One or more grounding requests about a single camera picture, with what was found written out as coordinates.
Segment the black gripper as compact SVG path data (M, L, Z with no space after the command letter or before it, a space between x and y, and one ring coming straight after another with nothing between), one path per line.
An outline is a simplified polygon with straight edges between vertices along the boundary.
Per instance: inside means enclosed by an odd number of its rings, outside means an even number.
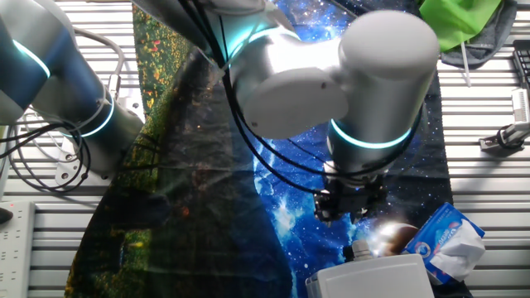
M383 204L387 198L384 178L376 176L363 185L346 185L340 180L328 183L328 190L313 195L316 219L327 227L339 218L339 214L350 213L350 222L357 224L367 213Z

